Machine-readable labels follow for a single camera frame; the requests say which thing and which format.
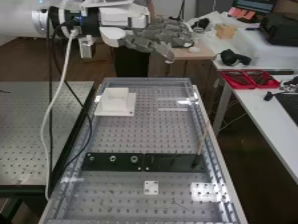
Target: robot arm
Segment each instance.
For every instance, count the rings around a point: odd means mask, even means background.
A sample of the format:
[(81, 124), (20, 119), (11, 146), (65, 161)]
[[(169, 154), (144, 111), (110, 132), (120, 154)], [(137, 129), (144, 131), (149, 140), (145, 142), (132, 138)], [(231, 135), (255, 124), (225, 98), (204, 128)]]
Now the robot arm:
[[(133, 0), (45, 1), (0, 1), (0, 34), (45, 37), (48, 17), (52, 21), (51, 31), (60, 24), (72, 23), (80, 31), (77, 38), (82, 58), (92, 57), (98, 37), (112, 47), (126, 46), (142, 52), (156, 51), (170, 62), (174, 59), (172, 47), (189, 47), (193, 44), (190, 32), (176, 21), (154, 20), (149, 25), (149, 10), (134, 4)], [(68, 38), (69, 31), (63, 26), (59, 37)]]

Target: red case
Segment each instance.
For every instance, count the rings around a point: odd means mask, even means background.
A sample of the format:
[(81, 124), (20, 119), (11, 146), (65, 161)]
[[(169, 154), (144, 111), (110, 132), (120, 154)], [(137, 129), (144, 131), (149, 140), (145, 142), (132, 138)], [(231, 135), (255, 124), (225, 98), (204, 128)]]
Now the red case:
[[(249, 74), (249, 72), (261, 72), (261, 73), (263, 73), (262, 76), (266, 79), (271, 78), (270, 82), (267, 81), (267, 83), (265, 85), (258, 84), (254, 81), (254, 79), (251, 78), (251, 75)], [(277, 89), (277, 88), (279, 88), (281, 82), (278, 82), (267, 72), (265, 72), (262, 70), (246, 70), (245, 74), (251, 79), (251, 81), (255, 83), (255, 87), (257, 88), (259, 88), (259, 89)]]
[[(241, 84), (234, 80), (235, 73), (239, 73), (238, 75), (245, 78), (247, 81), (247, 85)], [(245, 72), (238, 71), (238, 70), (231, 70), (231, 71), (222, 71), (221, 76), (226, 80), (226, 82), (230, 84), (233, 89), (254, 89), (255, 88), (255, 82), (249, 78), (249, 76), (245, 74)]]

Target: black metal bracket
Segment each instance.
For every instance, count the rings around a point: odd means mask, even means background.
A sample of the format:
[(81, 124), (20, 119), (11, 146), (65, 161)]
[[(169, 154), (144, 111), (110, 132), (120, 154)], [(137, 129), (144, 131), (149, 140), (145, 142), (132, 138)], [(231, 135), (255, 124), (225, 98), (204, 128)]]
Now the black metal bracket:
[(122, 172), (205, 172), (201, 155), (196, 154), (141, 154), (88, 153), (82, 171)]

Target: metal table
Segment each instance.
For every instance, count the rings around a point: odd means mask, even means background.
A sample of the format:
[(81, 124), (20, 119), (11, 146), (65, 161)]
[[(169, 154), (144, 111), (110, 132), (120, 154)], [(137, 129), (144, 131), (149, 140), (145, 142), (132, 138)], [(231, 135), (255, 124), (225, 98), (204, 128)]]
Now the metal table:
[[(93, 82), (71, 82), (71, 86), (85, 104)], [(47, 175), (40, 125), (48, 106), (48, 83), (1, 82), (0, 90), (4, 91), (0, 93), (0, 195), (9, 197), (44, 191)], [(81, 109), (64, 86), (53, 108), (53, 166), (73, 137)]]
[[(134, 116), (93, 117), (89, 147), (64, 173), (40, 224), (247, 223), (210, 126), (200, 155), (202, 171), (158, 172), (144, 164), (134, 172), (84, 168), (89, 160), (101, 165), (105, 153), (174, 159), (196, 155), (209, 122), (189, 79), (106, 79), (92, 114), (106, 87), (129, 87), (137, 94)], [(73, 155), (86, 136), (85, 124)], [(146, 191), (150, 181), (158, 185), (153, 194)]]

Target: monitor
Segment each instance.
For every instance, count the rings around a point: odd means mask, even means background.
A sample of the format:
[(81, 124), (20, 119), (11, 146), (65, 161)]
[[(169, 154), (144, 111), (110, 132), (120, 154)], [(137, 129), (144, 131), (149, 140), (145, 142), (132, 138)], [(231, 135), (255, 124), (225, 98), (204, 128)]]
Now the monitor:
[(277, 0), (234, 0), (233, 6), (241, 9), (249, 9), (261, 14), (273, 12)]

